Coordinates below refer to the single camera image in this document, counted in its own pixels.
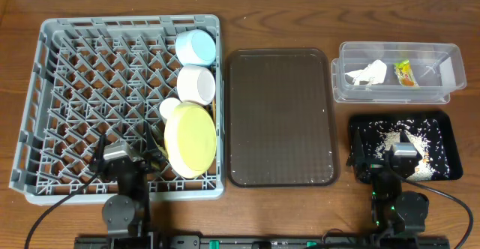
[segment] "wooden tabletop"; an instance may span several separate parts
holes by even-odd
[[[372,227],[371,186],[345,167],[347,121],[354,113],[442,109],[448,113],[463,164],[458,181],[428,183],[462,199],[480,218],[480,0],[8,0],[0,26],[0,248],[22,248],[27,232],[47,207],[29,204],[8,188],[26,91],[41,23],[59,17],[215,14],[224,57],[233,50],[313,47],[328,60],[344,41],[457,44],[468,85],[445,106],[336,103],[341,175],[331,187],[240,189],[227,182],[221,199],[164,202],[152,207],[166,233],[205,236],[321,236],[333,227],[358,232]],[[404,190],[419,191],[409,185]],[[426,234],[447,236],[452,247],[464,234],[467,213],[456,203],[430,199]],[[57,208],[37,229],[31,248],[72,248],[74,238],[106,234],[102,205]],[[480,224],[463,248],[480,247]]]

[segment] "clear plastic bin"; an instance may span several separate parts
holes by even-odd
[[[346,78],[346,73],[365,69],[377,59],[387,64],[382,84],[353,85]],[[418,87],[398,82],[395,63],[407,59]],[[446,104],[451,92],[467,86],[460,49],[453,43],[344,42],[331,71],[338,103]]]

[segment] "yellow candy wrapper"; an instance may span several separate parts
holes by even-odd
[[[398,77],[398,82],[402,86],[418,87],[419,84],[415,81],[412,68],[410,67],[410,61],[405,60],[401,63],[395,64],[395,74]]]

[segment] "gray plastic dish rack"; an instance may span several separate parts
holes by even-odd
[[[101,134],[145,148],[147,121],[161,133],[158,106],[176,97],[182,65],[176,35],[202,29],[215,40],[211,66],[217,93],[207,110],[217,130],[217,155],[208,172],[182,178],[168,163],[148,176],[152,201],[210,200],[224,192],[224,81],[220,22],[213,15],[48,19],[40,28],[33,72],[16,146],[10,188],[30,203],[52,205],[93,175],[86,167]],[[96,179],[67,203],[104,203],[116,183]]]

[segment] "black tray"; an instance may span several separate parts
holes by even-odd
[[[452,124],[447,114],[442,111],[355,115],[349,120],[350,143],[353,143],[353,136],[358,130],[364,143],[365,156],[378,156],[375,149],[383,142],[380,139],[380,133],[388,132],[398,121],[408,121],[404,123],[408,124],[409,128],[402,127],[403,130],[413,134],[421,132],[431,141],[427,152],[433,159],[429,164],[436,170],[432,175],[432,181],[461,178],[464,171],[453,135]]]
[[[239,187],[338,177],[329,63],[317,49],[239,50],[226,74],[226,162]]]

